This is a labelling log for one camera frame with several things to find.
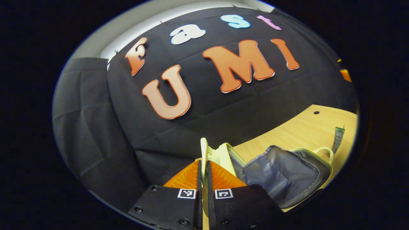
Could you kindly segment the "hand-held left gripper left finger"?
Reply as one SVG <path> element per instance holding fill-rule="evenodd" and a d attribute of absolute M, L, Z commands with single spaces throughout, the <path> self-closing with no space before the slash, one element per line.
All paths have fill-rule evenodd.
<path fill-rule="evenodd" d="M 203 228 L 202 163 L 191 163 L 164 185 L 151 185 L 128 214 L 156 230 Z"/>

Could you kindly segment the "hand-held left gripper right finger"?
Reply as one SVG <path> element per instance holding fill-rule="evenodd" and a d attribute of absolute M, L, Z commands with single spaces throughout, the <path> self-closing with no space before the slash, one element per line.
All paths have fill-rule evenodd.
<path fill-rule="evenodd" d="M 212 161 L 207 173 L 211 230 L 284 229 L 284 212 L 260 185 L 246 185 Z"/>

